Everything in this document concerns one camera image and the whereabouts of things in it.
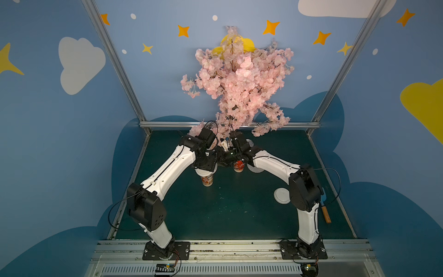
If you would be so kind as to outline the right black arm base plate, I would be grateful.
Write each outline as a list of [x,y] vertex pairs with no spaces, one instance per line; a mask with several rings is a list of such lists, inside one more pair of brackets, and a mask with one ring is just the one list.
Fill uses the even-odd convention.
[[303,241],[282,240],[279,242],[280,253],[283,260],[326,260],[328,255],[322,241],[313,244]]

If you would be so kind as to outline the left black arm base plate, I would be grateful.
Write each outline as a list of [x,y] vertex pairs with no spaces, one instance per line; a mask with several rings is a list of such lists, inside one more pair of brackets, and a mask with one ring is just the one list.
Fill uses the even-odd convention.
[[143,260],[189,260],[190,242],[171,241],[165,248],[148,242],[143,251]]

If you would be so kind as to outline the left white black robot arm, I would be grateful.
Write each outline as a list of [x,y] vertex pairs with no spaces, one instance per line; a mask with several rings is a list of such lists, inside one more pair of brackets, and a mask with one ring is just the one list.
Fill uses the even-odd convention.
[[189,166],[194,167],[205,186],[213,184],[217,157],[210,148],[215,139],[216,135],[208,128],[203,128],[197,136],[183,136],[156,172],[141,184],[131,184],[126,191],[129,216],[148,234],[153,247],[165,256],[174,248],[174,237],[165,223],[167,212],[163,200]]

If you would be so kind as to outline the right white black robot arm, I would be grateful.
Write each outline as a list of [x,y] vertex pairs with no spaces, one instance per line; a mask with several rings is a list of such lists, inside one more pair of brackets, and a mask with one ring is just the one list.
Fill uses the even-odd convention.
[[287,162],[256,145],[251,146],[240,131],[230,133],[230,142],[215,147],[218,164],[230,166],[241,161],[283,180],[298,213],[299,252],[305,252],[308,257],[321,252],[323,239],[318,229],[318,212],[324,191],[317,176],[319,169]]

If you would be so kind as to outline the red paper cup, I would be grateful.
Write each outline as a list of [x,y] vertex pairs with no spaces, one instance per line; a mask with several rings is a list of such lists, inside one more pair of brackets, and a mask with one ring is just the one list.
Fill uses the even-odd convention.
[[234,171],[236,173],[243,172],[244,168],[245,168],[245,163],[243,161],[239,160],[234,163]]
[[213,185],[213,174],[207,176],[201,176],[201,182],[205,187],[210,187]]

